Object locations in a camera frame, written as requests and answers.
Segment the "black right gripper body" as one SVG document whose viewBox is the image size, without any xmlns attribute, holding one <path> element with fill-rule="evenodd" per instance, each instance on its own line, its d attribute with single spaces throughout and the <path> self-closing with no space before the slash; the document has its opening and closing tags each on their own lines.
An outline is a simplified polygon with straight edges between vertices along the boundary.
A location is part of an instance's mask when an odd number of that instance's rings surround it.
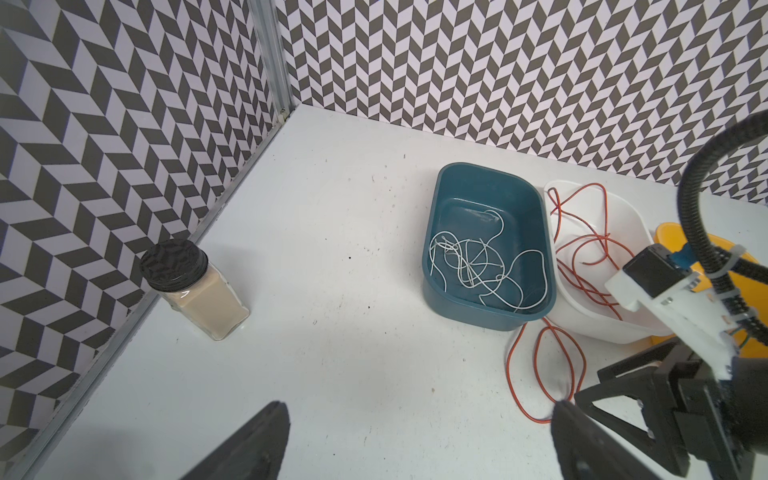
<svg viewBox="0 0 768 480">
<path fill-rule="evenodd" d="M 726 366 L 731 376 L 718 380 L 680 341 L 658 344 L 653 354 L 661 387 L 654 461 L 685 476 L 694 457 L 714 479 L 751 479 L 767 453 L 767 360 L 735 357 Z"/>
</svg>

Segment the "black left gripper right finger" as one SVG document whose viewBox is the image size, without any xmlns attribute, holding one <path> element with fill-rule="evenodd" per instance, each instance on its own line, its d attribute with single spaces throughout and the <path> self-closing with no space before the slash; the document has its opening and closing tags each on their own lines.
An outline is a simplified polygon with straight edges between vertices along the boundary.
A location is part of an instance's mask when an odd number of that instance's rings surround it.
<svg viewBox="0 0 768 480">
<path fill-rule="evenodd" d="M 570 402 L 555 404 L 550 432 L 564 479 L 658 479 Z"/>
</svg>

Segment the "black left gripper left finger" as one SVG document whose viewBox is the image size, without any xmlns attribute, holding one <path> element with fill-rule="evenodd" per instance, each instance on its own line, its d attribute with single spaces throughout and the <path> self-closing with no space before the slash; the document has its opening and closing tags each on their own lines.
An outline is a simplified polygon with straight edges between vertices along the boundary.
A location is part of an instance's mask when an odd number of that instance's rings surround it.
<svg viewBox="0 0 768 480">
<path fill-rule="evenodd" d="M 183 479 L 277 479 L 289 432 L 287 405 L 272 401 L 187 472 Z"/>
</svg>

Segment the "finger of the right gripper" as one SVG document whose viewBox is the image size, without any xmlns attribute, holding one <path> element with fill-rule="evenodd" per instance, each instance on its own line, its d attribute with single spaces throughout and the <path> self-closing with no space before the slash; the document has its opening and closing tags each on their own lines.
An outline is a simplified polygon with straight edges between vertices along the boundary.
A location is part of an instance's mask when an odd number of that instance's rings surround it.
<svg viewBox="0 0 768 480">
<path fill-rule="evenodd" d="M 598 379 L 600 381 L 613 380 L 645 367 L 658 366 L 681 344 L 682 341 L 677 337 L 655 344 L 646 350 L 600 369 L 597 373 Z"/>
<path fill-rule="evenodd" d="M 646 366 L 628 373 L 606 368 L 597 384 L 576 394 L 575 403 L 667 472 L 688 474 L 690 457 L 676 423 L 668 368 Z"/>
</svg>

